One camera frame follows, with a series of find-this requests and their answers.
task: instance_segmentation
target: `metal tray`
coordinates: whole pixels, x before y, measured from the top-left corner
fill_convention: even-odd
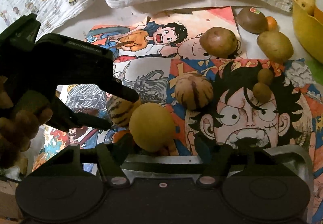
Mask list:
[[[313,192],[312,161],[309,154],[298,145],[285,145],[265,149],[301,179],[303,179],[311,193]],[[160,156],[129,155],[121,168],[130,181],[135,177],[178,178],[192,177],[194,181],[203,172],[205,165],[199,156]],[[243,170],[243,166],[232,166],[229,176]],[[304,219],[311,223],[313,212],[313,198],[307,207]]]

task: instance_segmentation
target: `metal bolt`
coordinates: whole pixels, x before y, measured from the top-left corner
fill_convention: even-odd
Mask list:
[[[127,179],[122,176],[116,176],[111,178],[111,183],[114,185],[123,185],[127,182]]]
[[[211,185],[215,182],[214,177],[211,177],[211,176],[203,176],[199,180],[203,185]]]
[[[159,183],[159,187],[167,187],[167,183]]]

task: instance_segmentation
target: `teeth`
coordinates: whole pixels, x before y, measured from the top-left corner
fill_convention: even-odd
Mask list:
[[[264,147],[269,143],[268,136],[266,132],[262,129],[241,129],[239,131],[233,132],[226,140],[226,144],[232,146],[233,149],[237,149],[238,147],[235,145],[235,142],[238,139],[242,138],[256,138],[259,141],[257,142],[257,146]]]

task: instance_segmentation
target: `robotic arm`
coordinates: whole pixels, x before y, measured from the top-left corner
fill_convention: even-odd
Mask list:
[[[52,33],[35,43],[39,28],[32,13],[0,34],[0,75],[8,78],[4,89],[14,103],[13,108],[0,109],[0,117],[14,117],[21,109],[38,114],[50,107],[53,116],[46,124],[59,130],[68,132],[83,125],[108,130],[110,121],[74,113],[55,91],[58,85],[94,83],[107,93],[136,102],[137,92],[113,77],[112,52]],[[42,64],[48,58],[59,65]]]

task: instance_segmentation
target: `yellow container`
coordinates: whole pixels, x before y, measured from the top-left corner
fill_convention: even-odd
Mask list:
[[[308,15],[293,1],[293,27],[295,36],[304,49],[320,63],[323,63],[323,24]]]

